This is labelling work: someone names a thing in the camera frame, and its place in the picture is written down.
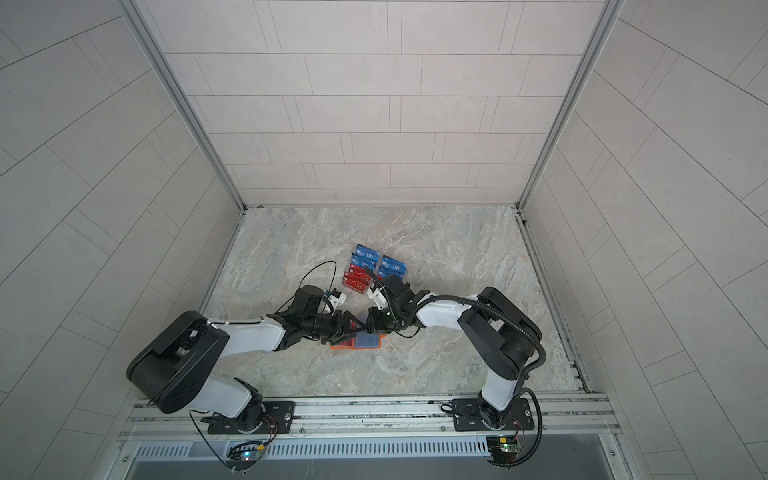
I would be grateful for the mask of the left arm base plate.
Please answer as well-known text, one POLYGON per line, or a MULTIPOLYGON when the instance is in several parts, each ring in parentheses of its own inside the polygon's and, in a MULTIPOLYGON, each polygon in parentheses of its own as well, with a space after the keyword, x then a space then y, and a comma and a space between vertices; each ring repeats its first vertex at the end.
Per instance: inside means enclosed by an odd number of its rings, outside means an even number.
POLYGON ((261 401, 247 406, 236 418, 215 413, 201 421, 212 435, 287 434, 295 407, 293 401, 261 401))

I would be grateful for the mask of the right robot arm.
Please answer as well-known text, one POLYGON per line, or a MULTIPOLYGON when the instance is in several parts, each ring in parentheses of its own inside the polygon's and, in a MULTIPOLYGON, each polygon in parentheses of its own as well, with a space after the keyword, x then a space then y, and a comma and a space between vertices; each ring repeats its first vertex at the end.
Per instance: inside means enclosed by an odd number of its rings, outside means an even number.
POLYGON ((415 293, 390 275, 373 280, 366 295, 374 302, 367 318, 371 333, 399 333, 412 326, 462 331, 488 368, 479 394, 479 417, 492 429, 511 421, 511 405, 547 354, 540 328, 500 290, 486 287, 472 296, 415 293))

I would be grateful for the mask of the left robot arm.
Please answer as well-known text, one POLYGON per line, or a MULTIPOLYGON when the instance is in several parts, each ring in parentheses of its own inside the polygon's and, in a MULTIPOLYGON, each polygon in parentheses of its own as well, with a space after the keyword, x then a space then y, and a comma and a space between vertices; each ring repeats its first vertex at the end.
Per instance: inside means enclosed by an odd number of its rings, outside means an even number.
POLYGON ((340 310, 343 295, 315 286, 299 288, 286 308, 250 320, 215 320, 187 311, 174 320, 126 369, 126 378, 165 413, 184 408, 210 412, 209 422, 229 422, 249 433, 266 421, 259 391, 241 379, 213 374, 224 357, 277 352, 301 340, 343 343, 366 325, 340 310))

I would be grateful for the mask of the orange card holder wallet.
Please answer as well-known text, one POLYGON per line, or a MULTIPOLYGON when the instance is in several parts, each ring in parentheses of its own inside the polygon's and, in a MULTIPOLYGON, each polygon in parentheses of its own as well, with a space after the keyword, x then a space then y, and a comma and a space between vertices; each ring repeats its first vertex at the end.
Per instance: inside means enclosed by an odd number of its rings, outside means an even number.
POLYGON ((381 347, 382 339, 382 335, 368 332, 365 325, 350 321, 328 343, 334 350, 375 350, 381 347))

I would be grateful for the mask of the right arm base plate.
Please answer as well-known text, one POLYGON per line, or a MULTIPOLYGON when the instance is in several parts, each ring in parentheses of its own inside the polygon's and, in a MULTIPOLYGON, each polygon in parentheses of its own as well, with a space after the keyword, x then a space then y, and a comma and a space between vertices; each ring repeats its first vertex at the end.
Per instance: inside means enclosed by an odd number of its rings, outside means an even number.
POLYGON ((456 398, 441 405, 459 432, 535 429, 535 410, 526 398, 516 398, 505 410, 496 410, 481 397, 456 398))

